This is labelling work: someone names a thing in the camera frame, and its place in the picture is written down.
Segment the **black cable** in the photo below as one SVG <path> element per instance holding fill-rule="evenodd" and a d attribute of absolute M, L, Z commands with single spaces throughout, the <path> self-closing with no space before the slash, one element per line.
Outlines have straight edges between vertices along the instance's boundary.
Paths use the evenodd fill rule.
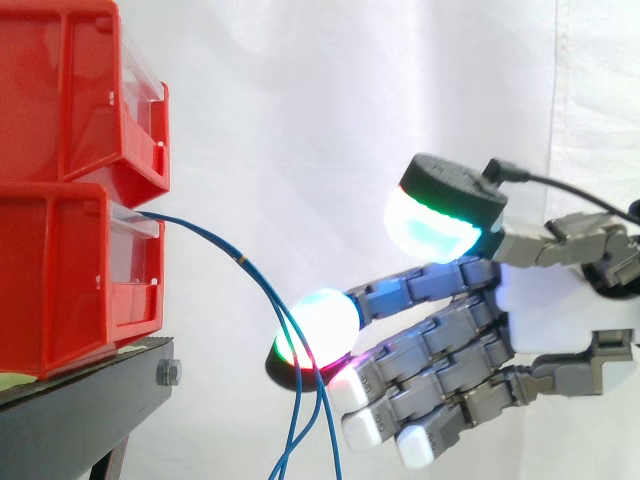
<path fill-rule="evenodd" d="M 594 205 L 597 205 L 600 208 L 605 209 L 607 212 L 611 213 L 612 215 L 616 215 L 640 227 L 640 218 L 636 217 L 635 215 L 626 213 L 620 210 L 619 208 L 614 207 L 610 203 L 607 203 L 604 200 L 601 200 L 598 197 L 585 192 L 584 190 L 580 190 L 579 188 L 576 188 L 573 185 L 561 182 L 560 180 L 555 180 L 553 178 L 541 177 L 533 173 L 529 173 L 528 177 L 529 177 L 528 180 L 531 182 L 542 183 L 544 185 L 548 185 L 554 188 L 559 188 L 560 190 L 569 192 L 577 197 L 582 198 L 583 200 L 586 200 L 587 202 L 593 203 Z"/>

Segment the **black sensor cap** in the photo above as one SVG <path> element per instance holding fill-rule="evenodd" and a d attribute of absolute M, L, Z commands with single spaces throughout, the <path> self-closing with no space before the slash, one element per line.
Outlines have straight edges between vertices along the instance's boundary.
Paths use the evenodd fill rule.
<path fill-rule="evenodd" d="M 418 154 L 400 187 L 436 212 L 489 230 L 507 205 L 507 197 L 475 170 L 441 158 Z"/>

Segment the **metal bolt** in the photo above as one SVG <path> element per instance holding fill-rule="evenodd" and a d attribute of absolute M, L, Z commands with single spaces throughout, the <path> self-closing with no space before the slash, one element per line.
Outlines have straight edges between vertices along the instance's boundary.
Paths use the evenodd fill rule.
<path fill-rule="evenodd" d="M 161 360 L 157 371 L 158 385 L 176 387 L 182 378 L 182 362 L 180 360 Z"/>

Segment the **robotic hand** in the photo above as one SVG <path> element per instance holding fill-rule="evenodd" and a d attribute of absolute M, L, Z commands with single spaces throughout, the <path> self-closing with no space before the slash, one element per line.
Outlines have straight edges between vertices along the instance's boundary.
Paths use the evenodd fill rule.
<path fill-rule="evenodd" d="M 544 227 L 505 219 L 507 198 L 498 188 L 530 180 L 608 213 L 572 214 Z M 424 302 L 452 301 L 325 371 L 350 449 L 394 438 L 404 464 L 422 468 L 505 408 L 540 394 L 600 395 L 633 371 L 640 246 L 613 215 L 640 225 L 638 217 L 496 160 L 479 174 L 417 155 L 400 187 L 387 229 L 409 253 L 437 263 L 352 289 L 346 304 L 357 307 L 362 329 Z M 320 312 L 316 328 L 333 332 L 329 324 L 349 315 Z M 341 340 L 333 334 L 334 346 Z M 541 356 L 530 366 L 505 366 L 515 353 Z"/>
<path fill-rule="evenodd" d="M 600 297 L 572 269 L 462 258 L 349 294 L 367 322 L 453 296 L 448 307 L 351 359 L 328 386 L 350 449 L 395 438 L 407 468 L 430 464 L 461 432 L 507 407 L 539 394 L 602 394 L 635 366 L 640 304 Z M 556 354 L 503 367 L 514 350 Z"/>

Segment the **white fabric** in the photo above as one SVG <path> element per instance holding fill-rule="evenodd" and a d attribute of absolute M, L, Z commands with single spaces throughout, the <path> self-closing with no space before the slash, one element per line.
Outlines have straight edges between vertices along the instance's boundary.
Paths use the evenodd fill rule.
<path fill-rule="evenodd" d="M 412 264 L 387 239 L 383 213 L 414 153 L 547 170 L 552 0 L 119 3 L 171 87 L 173 188 L 149 208 L 237 244 L 289 302 Z M 541 221 L 543 190 L 514 190 L 509 209 Z M 293 403 L 263 369 L 270 306 L 188 232 L 169 227 L 166 257 L 163 333 L 176 337 L 183 382 L 132 435 L 123 478 L 266 478 Z M 376 323 L 360 348 L 424 311 Z M 313 398 L 303 403 L 306 421 Z M 511 409 L 463 434 L 426 472 L 405 471 L 393 442 L 351 454 L 340 436 L 345 478 L 518 478 L 522 418 Z M 287 478 L 326 480 L 332 470 L 320 421 Z"/>
<path fill-rule="evenodd" d="M 640 198 L 640 3 L 558 0 L 551 175 L 626 209 Z M 550 192 L 547 215 L 584 202 Z M 638 478 L 640 372 L 602 398 L 527 410 L 524 480 Z"/>

